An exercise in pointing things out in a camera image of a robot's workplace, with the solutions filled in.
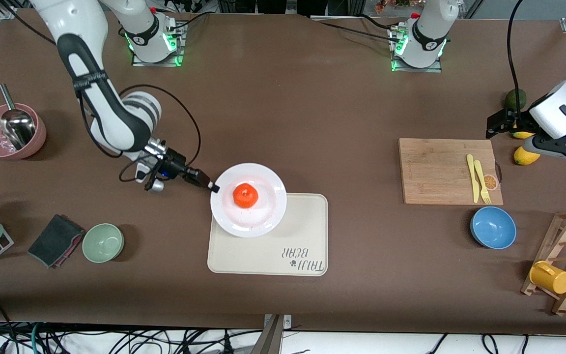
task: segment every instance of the yellow mug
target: yellow mug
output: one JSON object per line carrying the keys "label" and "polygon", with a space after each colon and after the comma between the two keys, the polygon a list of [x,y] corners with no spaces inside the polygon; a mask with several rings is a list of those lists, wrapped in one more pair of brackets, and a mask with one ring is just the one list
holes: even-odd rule
{"label": "yellow mug", "polygon": [[566,293],[566,271],[546,261],[536,262],[532,266],[530,282],[557,294]]}

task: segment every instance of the green led light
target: green led light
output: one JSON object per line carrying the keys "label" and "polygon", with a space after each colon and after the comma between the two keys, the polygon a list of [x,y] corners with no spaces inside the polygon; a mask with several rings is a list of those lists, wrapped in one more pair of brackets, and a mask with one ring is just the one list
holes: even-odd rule
{"label": "green led light", "polygon": [[438,52],[438,58],[440,58],[440,56],[442,56],[442,51],[445,48],[445,45],[447,44],[447,40],[444,40],[442,42],[442,45],[440,45],[440,51]]}
{"label": "green led light", "polygon": [[396,47],[395,53],[398,56],[402,56],[405,51],[405,46],[407,45],[408,39],[407,35],[403,36],[403,39],[399,41],[399,45]]}
{"label": "green led light", "polygon": [[176,49],[176,43],[171,41],[167,38],[167,34],[163,34],[163,39],[166,41],[167,49],[173,52]]}
{"label": "green led light", "polygon": [[132,43],[130,43],[130,38],[126,37],[126,40],[128,41],[128,48],[130,48],[131,52],[134,52],[135,50],[132,48]]}

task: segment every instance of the wooden cutting board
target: wooden cutting board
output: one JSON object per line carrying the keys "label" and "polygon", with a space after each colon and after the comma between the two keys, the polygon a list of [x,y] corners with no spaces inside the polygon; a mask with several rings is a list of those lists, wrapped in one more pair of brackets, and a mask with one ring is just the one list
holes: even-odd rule
{"label": "wooden cutting board", "polygon": [[[497,177],[488,140],[399,139],[399,154],[405,204],[483,206],[481,197],[473,202],[467,154],[481,162],[483,174]],[[503,206],[501,186],[489,195]]]}

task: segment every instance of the yellow lemon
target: yellow lemon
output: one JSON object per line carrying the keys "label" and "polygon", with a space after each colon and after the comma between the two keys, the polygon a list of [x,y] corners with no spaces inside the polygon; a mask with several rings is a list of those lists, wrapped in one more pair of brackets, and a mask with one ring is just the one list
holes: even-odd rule
{"label": "yellow lemon", "polygon": [[514,162],[522,166],[533,163],[534,161],[538,160],[539,157],[541,157],[540,154],[526,151],[523,146],[519,146],[519,148],[514,151]]}
{"label": "yellow lemon", "polygon": [[534,133],[528,133],[528,132],[516,132],[516,133],[512,133],[512,137],[513,138],[517,138],[517,139],[527,139],[530,136],[534,135]]}

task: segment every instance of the green bowl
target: green bowl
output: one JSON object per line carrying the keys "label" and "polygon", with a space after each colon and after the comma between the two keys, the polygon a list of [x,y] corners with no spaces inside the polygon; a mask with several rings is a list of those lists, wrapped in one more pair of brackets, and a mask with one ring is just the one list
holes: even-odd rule
{"label": "green bowl", "polygon": [[83,253],[94,264],[103,264],[117,257],[124,247],[124,236],[117,226],[99,224],[88,230],[83,240]]}

